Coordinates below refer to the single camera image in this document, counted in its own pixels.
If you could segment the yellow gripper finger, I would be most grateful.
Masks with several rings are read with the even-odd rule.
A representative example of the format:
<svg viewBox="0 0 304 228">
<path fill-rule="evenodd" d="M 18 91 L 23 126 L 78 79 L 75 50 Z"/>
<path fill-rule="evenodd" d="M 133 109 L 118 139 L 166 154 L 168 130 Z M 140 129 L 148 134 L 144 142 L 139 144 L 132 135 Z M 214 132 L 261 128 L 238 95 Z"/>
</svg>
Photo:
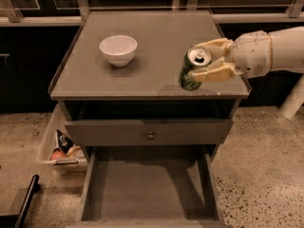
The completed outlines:
<svg viewBox="0 0 304 228">
<path fill-rule="evenodd" d="M 230 47 L 233 41 L 227 38 L 219 38 L 211 41 L 196 44 L 199 50 L 194 56 L 197 65 L 207 65 L 222 59 L 225 63 L 231 63 Z"/>
<path fill-rule="evenodd" d="M 197 83 L 225 82 L 242 74 L 243 71 L 233 63 L 212 64 L 208 67 L 188 72 L 188 76 Z"/>
</svg>

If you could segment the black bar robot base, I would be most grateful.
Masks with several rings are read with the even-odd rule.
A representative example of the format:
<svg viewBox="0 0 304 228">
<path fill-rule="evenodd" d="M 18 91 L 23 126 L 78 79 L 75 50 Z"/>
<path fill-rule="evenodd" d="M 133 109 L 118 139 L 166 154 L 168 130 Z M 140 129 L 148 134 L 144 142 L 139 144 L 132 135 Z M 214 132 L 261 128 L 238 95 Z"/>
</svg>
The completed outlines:
<svg viewBox="0 0 304 228">
<path fill-rule="evenodd" d="M 23 228 L 33 196 L 41 188 L 39 179 L 38 175 L 32 176 L 18 214 L 0 216 L 0 228 Z"/>
</svg>

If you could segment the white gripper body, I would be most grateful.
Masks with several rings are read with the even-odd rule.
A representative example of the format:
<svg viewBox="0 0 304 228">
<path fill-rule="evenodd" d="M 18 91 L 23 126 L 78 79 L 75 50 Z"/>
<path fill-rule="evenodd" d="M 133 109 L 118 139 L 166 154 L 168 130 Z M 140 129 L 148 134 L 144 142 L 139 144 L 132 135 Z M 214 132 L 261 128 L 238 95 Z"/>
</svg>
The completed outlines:
<svg viewBox="0 0 304 228">
<path fill-rule="evenodd" d="M 271 38 L 262 30 L 240 35 L 229 47 L 227 60 L 246 78 L 265 76 L 271 68 Z"/>
</svg>

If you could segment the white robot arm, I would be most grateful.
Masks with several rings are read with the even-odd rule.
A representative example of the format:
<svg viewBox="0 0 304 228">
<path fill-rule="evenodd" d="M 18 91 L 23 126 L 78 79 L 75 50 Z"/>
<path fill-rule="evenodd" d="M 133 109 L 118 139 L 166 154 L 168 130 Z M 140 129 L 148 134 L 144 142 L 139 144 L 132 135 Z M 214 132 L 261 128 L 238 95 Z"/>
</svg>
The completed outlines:
<svg viewBox="0 0 304 228">
<path fill-rule="evenodd" d="M 219 38 L 200 43 L 188 50 L 195 65 L 188 76 L 196 83 L 223 82 L 238 75 L 247 79 L 271 71 L 299 73 L 301 78 L 280 107 L 280 114 L 291 119 L 304 104 L 304 28 L 273 32 L 244 33 L 236 40 Z"/>
</svg>

